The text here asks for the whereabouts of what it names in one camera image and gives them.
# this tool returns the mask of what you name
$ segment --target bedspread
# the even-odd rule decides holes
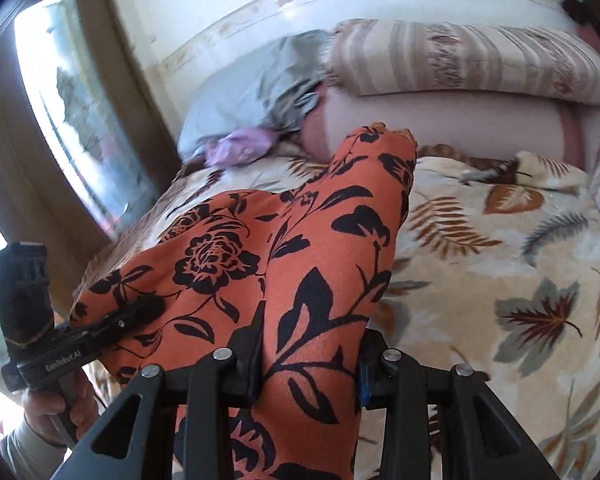
[[[157,244],[173,219],[219,192],[282,192],[322,168],[277,157],[192,174],[133,247],[90,280]],[[421,364],[483,372],[570,479],[600,468],[600,214],[586,183],[583,172],[530,153],[486,171],[419,159],[391,283],[370,321]],[[440,478],[433,407],[430,422]],[[363,412],[357,479],[378,474],[383,431],[384,413]]]

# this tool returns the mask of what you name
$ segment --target orange floral pants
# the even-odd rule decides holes
[[[352,478],[358,348],[391,277],[415,149],[408,130],[375,123],[297,189],[200,203],[81,295],[72,325],[142,294],[164,298],[159,319],[102,357],[125,384],[144,365],[185,367],[225,346],[265,301],[262,395],[230,410],[235,477]]]

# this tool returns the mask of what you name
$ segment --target purple plastic bag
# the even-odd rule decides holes
[[[266,128],[240,128],[219,140],[205,143],[206,165],[229,168],[248,164],[267,154],[278,140],[278,132]]]

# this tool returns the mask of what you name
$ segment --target silver screw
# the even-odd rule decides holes
[[[382,352],[382,358],[385,361],[391,361],[392,363],[395,363],[396,361],[399,361],[402,358],[402,354],[399,350],[396,350],[395,348],[388,348],[387,350]]]
[[[468,365],[466,363],[460,363],[459,365],[456,365],[456,374],[458,374],[461,377],[468,377],[473,373],[474,369],[471,368],[471,365]]]
[[[147,365],[142,368],[140,375],[142,375],[142,377],[146,377],[147,379],[151,379],[159,374],[160,370],[162,370],[160,365]]]
[[[214,359],[216,361],[226,361],[229,357],[231,357],[234,353],[230,348],[223,346],[222,348],[216,348],[214,350]]]

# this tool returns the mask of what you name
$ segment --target sleeve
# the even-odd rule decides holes
[[[66,448],[46,443],[23,420],[0,441],[0,454],[18,480],[48,480],[62,464]]]

